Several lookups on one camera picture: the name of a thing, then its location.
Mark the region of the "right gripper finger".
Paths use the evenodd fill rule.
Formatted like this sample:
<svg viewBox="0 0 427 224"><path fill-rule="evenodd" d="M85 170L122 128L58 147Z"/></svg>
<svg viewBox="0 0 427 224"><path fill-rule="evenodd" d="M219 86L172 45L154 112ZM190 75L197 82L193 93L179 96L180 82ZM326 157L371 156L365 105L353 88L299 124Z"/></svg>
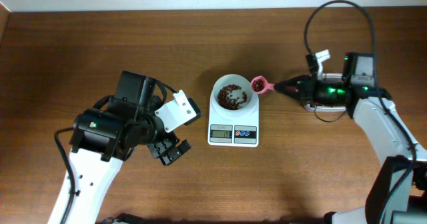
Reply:
<svg viewBox="0 0 427 224"><path fill-rule="evenodd" d="M285 81L280 81L274 85L274 90L285 91L286 87L295 87L298 81L305 81L308 78L308 75L299 75Z"/></svg>
<svg viewBox="0 0 427 224"><path fill-rule="evenodd" d="M281 94L283 94L285 96L288 96L288 97L290 97L290 98L292 98L292 99L294 99L296 101L300 100L300 95L299 95L299 93L296 90L288 91L288 90L283 89L283 90L277 90L277 92L281 93Z"/></svg>

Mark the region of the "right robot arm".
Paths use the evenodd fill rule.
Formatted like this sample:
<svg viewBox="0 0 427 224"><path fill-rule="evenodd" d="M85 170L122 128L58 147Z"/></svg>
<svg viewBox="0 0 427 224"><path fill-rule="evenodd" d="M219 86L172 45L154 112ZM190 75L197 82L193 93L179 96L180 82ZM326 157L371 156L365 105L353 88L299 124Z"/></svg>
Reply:
<svg viewBox="0 0 427 224"><path fill-rule="evenodd" d="M373 54L347 53L340 81L325 81L325 53L307 55L310 75L274 84L274 90L301 104L345 107L366 134L381 170L363 207L330 212L324 223L425 223L426 196L412 196L412 186L426 190L426 150L399 117L387 90L378 86Z"/></svg>

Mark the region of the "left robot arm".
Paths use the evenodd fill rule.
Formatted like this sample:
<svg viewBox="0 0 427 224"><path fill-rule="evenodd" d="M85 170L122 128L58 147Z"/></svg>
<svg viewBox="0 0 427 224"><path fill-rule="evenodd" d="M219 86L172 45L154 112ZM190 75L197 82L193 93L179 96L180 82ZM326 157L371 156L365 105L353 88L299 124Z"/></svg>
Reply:
<svg viewBox="0 0 427 224"><path fill-rule="evenodd" d="M199 119L201 111L182 90L167 101L170 89L152 77L123 71L114 95L75 118L70 152L60 144L62 130L55 132L66 174L50 223L95 223L109 186L138 145L147 146L164 166L190 150L173 131Z"/></svg>

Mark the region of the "pink measuring scoop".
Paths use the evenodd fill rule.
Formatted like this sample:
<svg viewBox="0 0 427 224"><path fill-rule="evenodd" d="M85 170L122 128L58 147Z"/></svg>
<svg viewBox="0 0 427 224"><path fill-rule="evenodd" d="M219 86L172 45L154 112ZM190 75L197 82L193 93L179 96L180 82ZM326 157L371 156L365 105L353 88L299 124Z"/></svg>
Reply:
<svg viewBox="0 0 427 224"><path fill-rule="evenodd" d="M251 81L251 88L257 94L263 94L266 91L274 91L274 84L269 83L262 75L254 77Z"/></svg>

